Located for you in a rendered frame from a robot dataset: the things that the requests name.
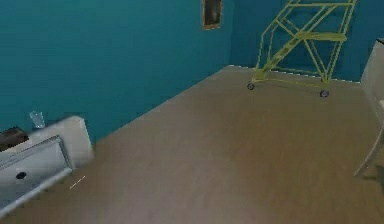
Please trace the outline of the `white chair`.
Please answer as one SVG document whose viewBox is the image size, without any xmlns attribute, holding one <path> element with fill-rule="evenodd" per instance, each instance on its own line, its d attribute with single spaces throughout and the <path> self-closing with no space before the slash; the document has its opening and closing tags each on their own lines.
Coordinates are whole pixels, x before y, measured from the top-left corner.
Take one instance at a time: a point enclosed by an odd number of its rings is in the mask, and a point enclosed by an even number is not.
<svg viewBox="0 0 384 224">
<path fill-rule="evenodd" d="M 379 101 L 380 109 L 384 113 L 384 100 Z M 354 172 L 353 176 L 358 177 L 361 176 L 364 171 L 369 167 L 369 165 L 372 163 L 372 161 L 376 158 L 378 155 L 379 151 L 384 147 L 384 115 L 383 118 L 381 119 L 381 127 L 380 131 L 377 135 L 377 138 L 365 157 L 364 161 L 360 164 L 360 166 L 357 168 L 357 170 Z"/>
</svg>

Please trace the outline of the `white kitchen cabinet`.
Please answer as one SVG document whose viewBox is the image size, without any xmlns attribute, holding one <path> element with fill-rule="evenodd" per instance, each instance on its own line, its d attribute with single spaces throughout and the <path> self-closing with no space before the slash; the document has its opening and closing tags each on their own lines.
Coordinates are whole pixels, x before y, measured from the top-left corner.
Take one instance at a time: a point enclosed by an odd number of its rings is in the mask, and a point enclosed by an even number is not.
<svg viewBox="0 0 384 224">
<path fill-rule="evenodd" d="M 79 116 L 27 134 L 27 141 L 0 152 L 0 219 L 94 158 Z"/>
</svg>

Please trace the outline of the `clear drinking glass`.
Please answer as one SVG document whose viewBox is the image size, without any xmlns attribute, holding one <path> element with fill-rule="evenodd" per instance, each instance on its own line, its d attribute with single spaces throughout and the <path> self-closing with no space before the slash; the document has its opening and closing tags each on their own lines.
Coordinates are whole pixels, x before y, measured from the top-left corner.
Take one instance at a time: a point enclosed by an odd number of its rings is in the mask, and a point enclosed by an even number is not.
<svg viewBox="0 0 384 224">
<path fill-rule="evenodd" d="M 37 129 L 42 129 L 45 127 L 45 121 L 42 112 L 32 111 L 29 113 L 29 116 Z"/>
</svg>

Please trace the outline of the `yellow rolling step ladder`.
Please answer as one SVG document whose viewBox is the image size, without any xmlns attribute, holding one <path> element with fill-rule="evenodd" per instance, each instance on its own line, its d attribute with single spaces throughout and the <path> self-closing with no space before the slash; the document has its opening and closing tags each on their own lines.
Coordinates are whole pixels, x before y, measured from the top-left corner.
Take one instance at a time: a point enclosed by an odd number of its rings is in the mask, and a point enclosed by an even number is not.
<svg viewBox="0 0 384 224">
<path fill-rule="evenodd" d="M 357 0 L 342 0 L 337 2 L 324 2 L 323 0 L 288 0 L 272 22 L 265 28 L 260 36 L 259 51 L 255 65 L 255 74 L 247 84 L 248 90 L 253 90 L 258 82 L 272 81 L 268 73 L 274 69 L 279 69 L 279 63 L 289 55 L 300 43 L 307 49 L 312 62 L 316 67 L 316 74 L 319 75 L 322 85 L 320 86 L 319 96 L 328 97 L 330 94 L 329 83 L 333 75 L 339 54 L 343 44 L 347 41 L 347 31 L 350 25 Z M 301 27 L 297 27 L 288 17 L 295 9 L 316 8 L 316 13 Z M 318 25 L 325 20 L 337 8 L 343 9 L 343 16 L 337 31 L 316 31 Z M 273 38 L 275 31 L 281 28 L 288 36 L 289 40 L 274 54 L 272 52 Z M 324 64 L 315 46 L 316 41 L 326 41 L 333 43 L 329 62 Z"/>
</svg>

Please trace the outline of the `dark brown pot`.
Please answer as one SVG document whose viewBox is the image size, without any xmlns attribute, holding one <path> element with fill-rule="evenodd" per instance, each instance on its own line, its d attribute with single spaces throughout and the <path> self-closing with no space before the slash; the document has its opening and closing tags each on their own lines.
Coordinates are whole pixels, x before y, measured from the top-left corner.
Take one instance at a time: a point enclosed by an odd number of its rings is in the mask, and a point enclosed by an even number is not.
<svg viewBox="0 0 384 224">
<path fill-rule="evenodd" d="M 29 139 L 28 134 L 19 127 L 12 127 L 0 132 L 0 152 L 6 151 Z"/>
</svg>

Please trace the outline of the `framed dark wall picture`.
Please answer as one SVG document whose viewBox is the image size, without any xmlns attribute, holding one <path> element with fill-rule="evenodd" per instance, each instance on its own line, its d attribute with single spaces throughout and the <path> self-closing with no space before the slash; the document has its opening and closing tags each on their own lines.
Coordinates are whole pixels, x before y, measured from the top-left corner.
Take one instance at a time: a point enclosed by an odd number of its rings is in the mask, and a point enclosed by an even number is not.
<svg viewBox="0 0 384 224">
<path fill-rule="evenodd" d="M 220 26 L 222 0 L 202 0 L 202 27 L 204 30 Z"/>
</svg>

